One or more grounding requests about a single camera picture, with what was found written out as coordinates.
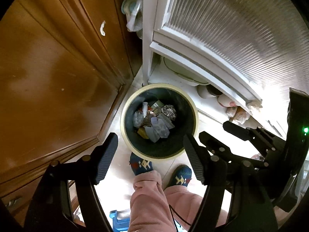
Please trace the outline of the black trash bin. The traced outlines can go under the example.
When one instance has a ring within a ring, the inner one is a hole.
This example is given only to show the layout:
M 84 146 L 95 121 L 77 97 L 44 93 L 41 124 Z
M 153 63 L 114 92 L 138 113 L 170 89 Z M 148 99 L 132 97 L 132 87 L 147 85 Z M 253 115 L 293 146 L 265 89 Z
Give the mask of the black trash bin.
M 121 134 L 127 147 L 152 161 L 181 155 L 184 136 L 195 135 L 197 124 L 192 99 L 181 89 L 164 83 L 137 90 L 121 114 Z

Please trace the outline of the pink trouser legs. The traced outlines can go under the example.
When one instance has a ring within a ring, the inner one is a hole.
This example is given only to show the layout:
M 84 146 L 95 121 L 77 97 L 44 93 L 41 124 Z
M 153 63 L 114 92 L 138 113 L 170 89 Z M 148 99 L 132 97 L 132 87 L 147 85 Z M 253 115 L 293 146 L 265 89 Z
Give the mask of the pink trouser legs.
M 133 187 L 129 231 L 176 231 L 175 220 L 189 230 L 203 200 L 185 186 L 164 190 L 156 170 L 136 176 Z

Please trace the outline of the aluminium foil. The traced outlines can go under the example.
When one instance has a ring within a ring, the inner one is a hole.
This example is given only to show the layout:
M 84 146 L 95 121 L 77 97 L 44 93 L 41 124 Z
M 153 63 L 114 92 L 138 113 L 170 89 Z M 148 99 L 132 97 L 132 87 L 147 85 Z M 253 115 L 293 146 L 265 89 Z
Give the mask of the aluminium foil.
M 173 105 L 165 105 L 161 107 L 161 112 L 163 115 L 165 115 L 170 120 L 176 119 L 176 110 Z

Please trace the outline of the white plastic bottle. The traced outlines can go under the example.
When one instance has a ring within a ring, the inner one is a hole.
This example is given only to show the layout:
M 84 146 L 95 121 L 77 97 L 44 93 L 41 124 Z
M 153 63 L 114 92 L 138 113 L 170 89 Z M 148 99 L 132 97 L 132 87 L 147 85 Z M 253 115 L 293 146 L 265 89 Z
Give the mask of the white plastic bottle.
M 143 111 L 143 117 L 145 118 L 147 116 L 147 112 L 148 112 L 148 103 L 147 102 L 143 102 L 142 111 Z

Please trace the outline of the blue plastic stool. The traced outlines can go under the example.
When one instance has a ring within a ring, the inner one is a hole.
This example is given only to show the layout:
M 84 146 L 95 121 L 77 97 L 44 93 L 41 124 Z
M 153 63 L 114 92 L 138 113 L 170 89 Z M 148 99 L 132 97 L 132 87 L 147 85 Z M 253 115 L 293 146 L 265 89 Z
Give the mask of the blue plastic stool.
M 130 223 L 130 211 L 110 211 L 110 218 L 112 219 L 113 232 L 128 231 Z

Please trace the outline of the right blue slipper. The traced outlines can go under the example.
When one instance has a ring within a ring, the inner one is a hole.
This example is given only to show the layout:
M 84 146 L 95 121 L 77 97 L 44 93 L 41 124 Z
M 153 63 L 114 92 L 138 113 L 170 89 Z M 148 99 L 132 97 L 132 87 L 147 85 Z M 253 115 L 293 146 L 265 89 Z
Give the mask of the right blue slipper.
M 180 165 L 174 170 L 167 188 L 171 186 L 187 187 L 191 179 L 192 169 L 187 165 Z

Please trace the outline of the purple white eye-drop box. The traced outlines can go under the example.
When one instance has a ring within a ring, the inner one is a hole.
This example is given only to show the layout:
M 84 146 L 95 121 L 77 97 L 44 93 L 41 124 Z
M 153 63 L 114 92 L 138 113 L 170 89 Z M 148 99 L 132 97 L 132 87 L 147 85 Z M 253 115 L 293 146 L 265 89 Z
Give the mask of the purple white eye-drop box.
M 173 129 L 174 127 L 174 124 L 169 118 L 160 115 L 158 117 L 152 117 L 150 119 L 150 125 L 145 126 L 144 129 L 148 138 L 152 142 L 157 142 L 160 138 L 168 138 L 170 135 L 170 129 Z

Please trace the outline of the blue slipper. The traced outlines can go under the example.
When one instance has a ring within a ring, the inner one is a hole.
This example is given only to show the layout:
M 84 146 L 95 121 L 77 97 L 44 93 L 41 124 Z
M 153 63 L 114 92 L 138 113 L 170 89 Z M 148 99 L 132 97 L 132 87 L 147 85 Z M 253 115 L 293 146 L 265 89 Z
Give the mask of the blue slipper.
M 187 187 L 191 179 L 192 169 L 187 165 L 180 165 L 174 170 L 167 188 L 171 186 Z
M 142 173 L 151 172 L 153 170 L 151 161 L 145 160 L 133 152 L 130 155 L 129 165 L 135 176 L 138 176 Z

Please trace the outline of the clear plastic bag ball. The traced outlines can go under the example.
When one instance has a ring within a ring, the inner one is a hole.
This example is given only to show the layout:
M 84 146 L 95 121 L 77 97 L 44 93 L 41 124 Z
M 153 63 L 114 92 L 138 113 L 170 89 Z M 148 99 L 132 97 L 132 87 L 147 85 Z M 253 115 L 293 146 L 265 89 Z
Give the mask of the clear plastic bag ball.
M 143 112 L 135 111 L 132 119 L 134 127 L 139 128 L 140 126 L 142 126 L 143 120 L 144 120 Z

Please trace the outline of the left blue slipper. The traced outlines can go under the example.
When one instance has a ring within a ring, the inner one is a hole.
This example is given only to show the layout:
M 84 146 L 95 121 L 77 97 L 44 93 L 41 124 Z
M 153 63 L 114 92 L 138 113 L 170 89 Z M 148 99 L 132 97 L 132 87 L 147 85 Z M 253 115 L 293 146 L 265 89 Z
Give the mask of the left blue slipper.
M 153 170 L 151 161 L 145 160 L 133 152 L 130 155 L 129 165 L 135 176 L 138 176 L 142 173 L 151 172 Z

